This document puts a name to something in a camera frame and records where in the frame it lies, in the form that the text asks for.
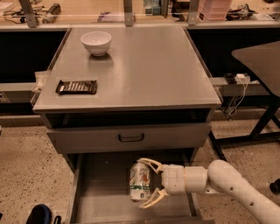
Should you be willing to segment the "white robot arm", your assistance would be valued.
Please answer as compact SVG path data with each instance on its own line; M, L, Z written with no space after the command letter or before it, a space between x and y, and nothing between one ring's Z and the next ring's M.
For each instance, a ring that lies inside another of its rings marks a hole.
M280 206L258 192L231 164L214 160L207 169L202 166L161 164L149 158L138 163L148 165L161 175L162 190L158 188L140 207L156 205L166 196L186 193L225 193L241 203L261 224L280 224Z

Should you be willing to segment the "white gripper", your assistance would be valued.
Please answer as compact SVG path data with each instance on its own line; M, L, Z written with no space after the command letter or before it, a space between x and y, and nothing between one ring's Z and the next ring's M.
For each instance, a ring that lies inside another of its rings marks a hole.
M160 162L147 157L141 157L137 162L148 165L156 174L162 172L162 186L164 187L162 190L156 188L150 198L139 206L141 209L155 206L168 194L178 196L186 193L185 169L182 165L169 164L164 167Z

